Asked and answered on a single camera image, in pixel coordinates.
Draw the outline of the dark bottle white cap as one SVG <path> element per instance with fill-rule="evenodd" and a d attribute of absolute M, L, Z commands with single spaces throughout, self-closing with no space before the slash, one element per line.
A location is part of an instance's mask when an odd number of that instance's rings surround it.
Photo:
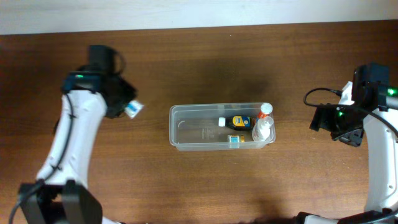
<path fill-rule="evenodd" d="M 235 115 L 231 117 L 219 117 L 218 126 L 237 131 L 249 131 L 254 127 L 254 122 L 255 119 L 250 116 Z"/>

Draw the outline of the white squeeze bottle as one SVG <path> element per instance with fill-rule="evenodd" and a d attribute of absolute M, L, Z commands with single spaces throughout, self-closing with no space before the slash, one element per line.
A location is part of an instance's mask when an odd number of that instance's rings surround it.
<path fill-rule="evenodd" d="M 271 135 L 271 127 L 274 120 L 270 116 L 259 118 L 252 129 L 252 138 L 254 141 L 266 141 Z"/>

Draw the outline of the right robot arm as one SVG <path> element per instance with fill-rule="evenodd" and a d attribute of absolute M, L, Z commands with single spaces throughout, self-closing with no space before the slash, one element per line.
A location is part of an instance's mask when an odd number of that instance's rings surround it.
<path fill-rule="evenodd" d="M 353 80 L 334 94 L 339 103 L 315 105 L 310 129 L 324 129 L 332 140 L 354 147 L 367 139 L 369 190 L 364 212 L 338 219 L 300 212 L 293 222 L 397 223 L 397 87 L 389 82 L 389 67 L 361 65 Z"/>

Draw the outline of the orange tube white cap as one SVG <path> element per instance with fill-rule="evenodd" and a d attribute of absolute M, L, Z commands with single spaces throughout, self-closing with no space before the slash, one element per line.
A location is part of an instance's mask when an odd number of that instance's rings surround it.
<path fill-rule="evenodd" d="M 257 119 L 268 117 L 273 112 L 273 106 L 270 103 L 263 103 L 260 107 L 260 111 L 257 114 Z"/>

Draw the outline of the small gold-cap bottle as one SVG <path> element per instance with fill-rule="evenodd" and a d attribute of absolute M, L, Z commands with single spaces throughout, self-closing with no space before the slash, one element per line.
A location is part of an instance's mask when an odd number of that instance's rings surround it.
<path fill-rule="evenodd" d="M 230 134 L 228 135 L 228 142 L 231 144 L 245 142 L 245 137 L 244 135 Z"/>

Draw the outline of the white Panadol box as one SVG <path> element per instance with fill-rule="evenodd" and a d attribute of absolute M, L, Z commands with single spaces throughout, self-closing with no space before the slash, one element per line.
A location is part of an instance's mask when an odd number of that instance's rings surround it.
<path fill-rule="evenodd" d="M 124 109 L 124 112 L 133 119 L 143 109 L 144 105 L 137 100 L 130 101 Z"/>

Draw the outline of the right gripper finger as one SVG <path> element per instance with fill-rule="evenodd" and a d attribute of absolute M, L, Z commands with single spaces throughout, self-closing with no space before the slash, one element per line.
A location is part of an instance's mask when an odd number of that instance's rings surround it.
<path fill-rule="evenodd" d="M 355 129 L 338 137 L 338 140 L 349 146 L 359 147 L 362 143 L 364 129 Z"/>
<path fill-rule="evenodd" d="M 320 129 L 329 131 L 331 121 L 332 121 L 332 109 L 317 107 L 309 128 L 313 131 L 319 131 Z"/>

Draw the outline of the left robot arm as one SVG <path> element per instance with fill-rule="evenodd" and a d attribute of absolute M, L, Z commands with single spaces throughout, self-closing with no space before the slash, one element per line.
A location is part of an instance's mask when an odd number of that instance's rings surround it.
<path fill-rule="evenodd" d="M 112 222 L 88 190 L 88 169 L 102 120 L 122 114 L 134 118 L 143 108 L 135 99 L 136 89 L 121 76 L 125 66 L 113 48 L 91 45 L 88 63 L 67 75 L 52 147 L 35 182 L 21 184 L 9 223 L 17 209 L 27 223 Z"/>

